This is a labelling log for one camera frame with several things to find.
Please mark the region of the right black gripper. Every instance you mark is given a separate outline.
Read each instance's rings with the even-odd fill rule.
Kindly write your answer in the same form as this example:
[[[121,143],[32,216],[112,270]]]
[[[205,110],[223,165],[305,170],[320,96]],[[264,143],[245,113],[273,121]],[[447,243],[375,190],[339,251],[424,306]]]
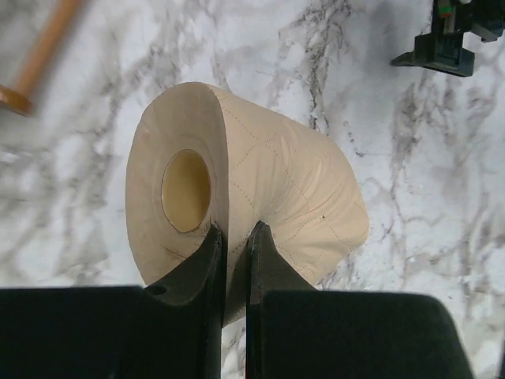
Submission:
[[[392,59],[391,65],[470,77],[475,54],[463,47],[467,32],[480,37],[483,43],[495,42],[502,37],[504,1],[434,1],[430,33],[416,36],[413,50]]]

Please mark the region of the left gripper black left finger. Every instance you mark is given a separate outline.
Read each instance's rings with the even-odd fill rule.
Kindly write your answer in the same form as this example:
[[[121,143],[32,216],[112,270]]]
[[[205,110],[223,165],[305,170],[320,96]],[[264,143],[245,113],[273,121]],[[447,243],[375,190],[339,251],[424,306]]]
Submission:
[[[4,378],[217,378],[223,236],[148,287],[1,292]]]

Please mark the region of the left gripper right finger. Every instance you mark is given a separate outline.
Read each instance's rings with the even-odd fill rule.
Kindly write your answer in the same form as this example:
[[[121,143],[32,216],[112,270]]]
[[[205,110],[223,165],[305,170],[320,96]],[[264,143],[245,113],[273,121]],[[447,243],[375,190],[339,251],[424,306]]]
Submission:
[[[455,324],[427,295],[318,291],[258,223],[246,248],[248,378],[470,378]]]

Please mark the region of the brown paper roll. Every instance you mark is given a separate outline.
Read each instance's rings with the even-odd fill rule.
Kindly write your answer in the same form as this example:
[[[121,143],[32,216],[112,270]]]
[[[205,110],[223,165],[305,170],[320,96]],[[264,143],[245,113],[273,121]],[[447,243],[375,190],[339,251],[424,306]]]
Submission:
[[[152,284],[200,246],[208,229],[228,245],[226,308],[245,316],[245,245],[257,223],[310,284],[368,237],[354,171],[323,134],[209,84],[167,89],[145,109],[125,180],[129,245]]]

